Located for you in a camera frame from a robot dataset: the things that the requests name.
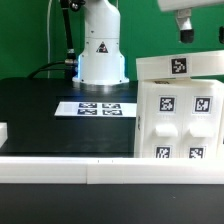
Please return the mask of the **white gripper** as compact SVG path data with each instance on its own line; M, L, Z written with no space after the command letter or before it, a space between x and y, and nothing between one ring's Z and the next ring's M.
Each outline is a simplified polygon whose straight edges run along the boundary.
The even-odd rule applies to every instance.
M223 4L224 0L157 0L157 2L163 12L177 10L175 12L175 19L179 29L180 41L188 44L194 41L191 10L188 8ZM219 28L219 42L224 44L224 26Z

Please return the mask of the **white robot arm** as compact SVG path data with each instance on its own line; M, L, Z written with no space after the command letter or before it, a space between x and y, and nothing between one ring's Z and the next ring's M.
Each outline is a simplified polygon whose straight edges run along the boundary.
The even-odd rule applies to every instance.
M108 0L59 0L64 17L70 78L76 85L110 87L129 82L119 49L120 13ZM163 12L173 12L180 41L194 38L190 17L194 8L224 4L224 0L157 0ZM75 54L69 12L85 9L85 47ZM224 50L140 58L140 80L224 75Z

